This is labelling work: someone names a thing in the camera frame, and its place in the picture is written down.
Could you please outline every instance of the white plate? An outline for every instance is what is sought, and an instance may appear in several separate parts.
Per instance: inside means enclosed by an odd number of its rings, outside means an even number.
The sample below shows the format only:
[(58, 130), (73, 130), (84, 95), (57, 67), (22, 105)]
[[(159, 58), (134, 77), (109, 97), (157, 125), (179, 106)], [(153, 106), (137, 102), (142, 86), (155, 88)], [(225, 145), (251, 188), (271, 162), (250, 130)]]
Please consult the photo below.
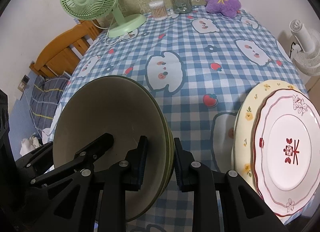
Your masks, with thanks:
[(53, 162), (59, 167), (75, 152), (104, 134), (114, 137), (114, 145), (94, 163), (95, 172), (123, 160), (148, 138), (148, 154), (143, 185), (138, 192), (126, 191), (126, 220), (145, 213), (166, 185), (173, 154), (164, 116), (146, 89), (122, 76), (95, 79), (77, 91), (63, 109), (54, 136)]
[[(235, 138), (236, 136), (236, 126), (237, 126), (237, 123), (238, 123), (238, 118), (239, 118), (239, 112), (241, 111), (241, 107), (236, 115), (236, 119), (235, 119), (235, 123), (233, 125), (233, 136)], [(232, 170), (236, 170), (236, 163), (235, 163), (235, 139), (233, 139), (233, 146), (232, 146), (232, 149), (231, 149), (231, 169)]]
[[(252, 130), (255, 127), (257, 114), (264, 100), (274, 91), (292, 88), (299, 91), (293, 85), (282, 80), (267, 80), (254, 87), (245, 98), (239, 112), (234, 132), (234, 162), (235, 170), (254, 189), (255, 180), (252, 173)], [(252, 117), (247, 113), (250, 107)]]
[(258, 116), (253, 140), (256, 188), (278, 216), (302, 209), (320, 181), (320, 116), (301, 93), (282, 89)]

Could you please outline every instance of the metal bolt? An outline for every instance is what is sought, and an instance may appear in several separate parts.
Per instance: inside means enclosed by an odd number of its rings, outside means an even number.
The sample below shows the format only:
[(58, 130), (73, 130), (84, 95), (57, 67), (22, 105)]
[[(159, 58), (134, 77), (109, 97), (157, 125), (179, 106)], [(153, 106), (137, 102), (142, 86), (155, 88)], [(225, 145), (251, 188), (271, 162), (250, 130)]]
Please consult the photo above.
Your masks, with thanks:
[(238, 176), (238, 173), (234, 170), (231, 170), (228, 172), (228, 174), (231, 176), (231, 177), (237, 177)]
[(81, 172), (81, 175), (82, 176), (89, 176), (91, 174), (91, 171), (88, 170), (88, 169), (84, 169), (82, 172)]
[(201, 166), (201, 163), (195, 161), (191, 163), (191, 166), (194, 168), (199, 168)]
[(122, 161), (119, 162), (119, 165), (120, 165), (121, 167), (126, 167), (126, 166), (129, 165), (129, 162), (126, 161), (126, 160), (122, 160)]

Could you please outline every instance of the green desk fan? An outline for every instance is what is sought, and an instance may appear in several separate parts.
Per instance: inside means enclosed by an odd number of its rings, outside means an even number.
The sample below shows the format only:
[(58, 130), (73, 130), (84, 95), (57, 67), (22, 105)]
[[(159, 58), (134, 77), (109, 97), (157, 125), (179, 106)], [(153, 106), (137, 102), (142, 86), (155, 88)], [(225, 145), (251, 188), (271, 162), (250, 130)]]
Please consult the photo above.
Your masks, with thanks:
[(110, 12), (116, 20), (109, 28), (109, 37), (126, 35), (145, 23), (147, 18), (141, 14), (124, 17), (118, 7), (119, 0), (60, 0), (63, 9), (80, 20), (94, 20)]

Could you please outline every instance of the jar lid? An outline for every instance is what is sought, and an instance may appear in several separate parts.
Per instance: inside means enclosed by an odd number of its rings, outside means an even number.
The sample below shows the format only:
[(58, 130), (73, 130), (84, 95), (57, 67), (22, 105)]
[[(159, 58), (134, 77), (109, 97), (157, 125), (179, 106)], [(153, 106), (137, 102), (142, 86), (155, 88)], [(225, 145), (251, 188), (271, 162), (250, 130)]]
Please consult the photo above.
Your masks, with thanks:
[(163, 0), (156, 0), (149, 3), (149, 7), (151, 9), (157, 8), (157, 7), (163, 7), (164, 1)]

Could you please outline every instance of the red floral pattern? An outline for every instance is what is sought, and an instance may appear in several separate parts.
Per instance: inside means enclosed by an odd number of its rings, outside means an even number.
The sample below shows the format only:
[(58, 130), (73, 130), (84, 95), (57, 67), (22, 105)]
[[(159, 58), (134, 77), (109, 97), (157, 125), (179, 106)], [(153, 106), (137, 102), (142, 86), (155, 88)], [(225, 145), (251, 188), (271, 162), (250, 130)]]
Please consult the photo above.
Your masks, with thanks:
[(290, 139), (287, 138), (287, 143), (288, 143), (288, 145), (283, 149), (283, 152), (285, 152), (285, 155), (287, 156), (286, 159), (284, 160), (284, 162), (291, 164), (290, 156), (293, 155), (293, 164), (294, 164), (294, 162), (296, 160), (297, 161), (297, 165), (298, 165), (298, 156), (297, 156), (297, 154), (299, 154), (300, 152), (297, 151), (297, 149), (298, 149), (298, 145), (299, 145), (299, 139), (298, 139), (297, 143), (296, 143), (296, 140), (294, 141), (294, 149), (293, 149), (293, 146), (290, 146), (290, 144), (292, 144), (292, 138), (290, 138)]

